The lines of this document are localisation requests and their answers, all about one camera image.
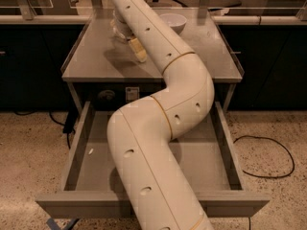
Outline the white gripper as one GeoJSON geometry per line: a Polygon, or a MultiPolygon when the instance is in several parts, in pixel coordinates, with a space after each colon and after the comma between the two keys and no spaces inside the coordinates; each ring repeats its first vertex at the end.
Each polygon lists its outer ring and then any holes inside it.
{"type": "Polygon", "coordinates": [[[112,13],[110,26],[112,27],[112,30],[116,29],[127,38],[129,46],[139,62],[145,62],[147,60],[147,52],[145,48],[136,37],[133,37],[132,30],[117,10],[114,10],[112,13]]]}

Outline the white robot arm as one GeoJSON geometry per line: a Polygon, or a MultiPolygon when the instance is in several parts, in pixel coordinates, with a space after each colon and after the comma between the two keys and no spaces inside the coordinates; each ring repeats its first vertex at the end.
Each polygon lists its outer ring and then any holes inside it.
{"type": "Polygon", "coordinates": [[[152,58],[165,89],[126,104],[107,141],[142,230],[214,230],[169,149],[209,113],[213,80],[194,50],[144,0],[111,0],[152,58]]]}

